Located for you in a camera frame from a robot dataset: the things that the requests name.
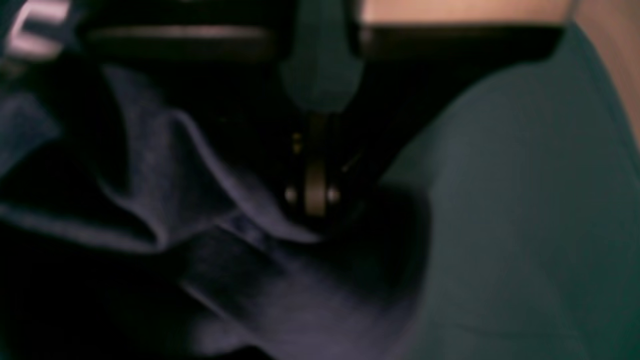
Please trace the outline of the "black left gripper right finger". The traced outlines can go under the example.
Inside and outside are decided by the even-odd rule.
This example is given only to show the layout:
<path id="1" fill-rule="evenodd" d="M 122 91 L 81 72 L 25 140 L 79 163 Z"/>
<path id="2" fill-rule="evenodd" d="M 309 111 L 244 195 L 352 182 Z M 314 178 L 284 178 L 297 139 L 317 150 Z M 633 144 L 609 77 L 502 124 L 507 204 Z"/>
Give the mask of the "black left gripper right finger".
<path id="1" fill-rule="evenodd" d="M 364 198 L 400 149 L 463 91 L 498 70 L 548 58 L 566 0 L 345 0 L 363 64 L 346 108 L 327 117 L 324 216 Z"/>

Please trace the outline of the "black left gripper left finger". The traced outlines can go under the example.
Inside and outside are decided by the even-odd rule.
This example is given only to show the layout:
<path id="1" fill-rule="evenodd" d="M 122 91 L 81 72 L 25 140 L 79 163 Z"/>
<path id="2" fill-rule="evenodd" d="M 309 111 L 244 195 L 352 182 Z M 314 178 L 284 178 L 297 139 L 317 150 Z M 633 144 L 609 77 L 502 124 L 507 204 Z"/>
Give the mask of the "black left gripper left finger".
<path id="1" fill-rule="evenodd" d="M 198 120 L 230 120 L 239 150 L 297 217 L 326 217 L 326 117 L 278 75 L 297 0 L 99 0 L 80 23 L 92 57 L 143 71 Z"/>

